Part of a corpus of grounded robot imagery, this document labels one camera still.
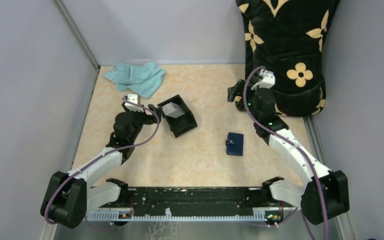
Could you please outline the grey credit card stack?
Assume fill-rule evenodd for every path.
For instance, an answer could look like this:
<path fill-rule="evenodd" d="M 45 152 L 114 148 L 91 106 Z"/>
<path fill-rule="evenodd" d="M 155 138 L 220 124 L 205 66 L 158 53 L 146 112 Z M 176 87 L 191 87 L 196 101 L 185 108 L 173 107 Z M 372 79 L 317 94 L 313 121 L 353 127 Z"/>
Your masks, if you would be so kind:
<path fill-rule="evenodd" d="M 185 114 L 185 111 L 182 109 L 182 107 L 179 104 L 176 104 L 174 102 L 169 102 L 163 105 L 162 111 L 166 117 L 170 117 L 174 119 L 181 117 Z"/>

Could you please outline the black plastic card box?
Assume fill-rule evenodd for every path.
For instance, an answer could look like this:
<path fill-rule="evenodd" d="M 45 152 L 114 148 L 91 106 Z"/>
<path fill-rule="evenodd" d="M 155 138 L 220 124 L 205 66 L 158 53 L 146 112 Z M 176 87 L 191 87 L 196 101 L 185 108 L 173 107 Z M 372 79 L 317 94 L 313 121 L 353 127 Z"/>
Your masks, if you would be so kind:
<path fill-rule="evenodd" d="M 175 138 L 198 126 L 194 114 L 179 94 L 158 103 L 157 107 Z"/>

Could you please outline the blue leather card holder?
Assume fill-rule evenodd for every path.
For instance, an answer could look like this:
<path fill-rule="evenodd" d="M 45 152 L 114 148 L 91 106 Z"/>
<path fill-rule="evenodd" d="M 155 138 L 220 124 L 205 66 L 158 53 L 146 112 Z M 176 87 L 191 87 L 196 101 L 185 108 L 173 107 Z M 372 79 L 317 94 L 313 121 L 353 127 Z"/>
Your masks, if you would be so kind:
<path fill-rule="evenodd" d="M 243 156 L 244 135 L 241 133 L 229 132 L 225 141 L 226 154 L 230 156 Z"/>

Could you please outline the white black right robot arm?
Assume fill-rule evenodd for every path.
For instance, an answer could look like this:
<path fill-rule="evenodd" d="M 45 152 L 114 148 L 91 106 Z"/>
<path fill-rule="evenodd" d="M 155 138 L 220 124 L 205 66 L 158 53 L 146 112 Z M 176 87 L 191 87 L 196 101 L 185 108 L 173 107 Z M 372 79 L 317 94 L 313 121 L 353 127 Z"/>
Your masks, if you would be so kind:
<path fill-rule="evenodd" d="M 312 156 L 280 118 L 271 89 L 245 86 L 240 79 L 227 89 L 227 100 L 241 97 L 249 110 L 257 135 L 278 152 L 300 178 L 302 185 L 274 177 L 262 183 L 261 199 L 267 206 L 285 202 L 298 207 L 306 219 L 318 225 L 350 209 L 348 178 L 341 170 L 332 171 Z"/>

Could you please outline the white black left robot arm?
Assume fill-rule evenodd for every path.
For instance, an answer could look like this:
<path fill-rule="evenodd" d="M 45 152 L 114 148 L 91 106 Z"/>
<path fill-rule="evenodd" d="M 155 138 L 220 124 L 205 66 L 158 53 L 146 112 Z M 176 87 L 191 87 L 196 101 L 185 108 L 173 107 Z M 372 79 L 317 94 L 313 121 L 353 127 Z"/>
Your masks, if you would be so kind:
<path fill-rule="evenodd" d="M 122 106 L 124 111 L 115 117 L 109 142 L 97 156 L 76 169 L 57 171 L 51 176 L 40 208 L 48 224 L 74 229 L 87 218 L 88 212 L 102 206 L 114 203 L 134 208 L 127 183 L 115 178 L 100 186 L 95 183 L 125 163 L 136 147 L 153 138 L 151 135 L 145 141 L 135 142 L 144 125 L 160 124 L 161 112 L 152 104 L 145 107 L 127 100 Z"/>

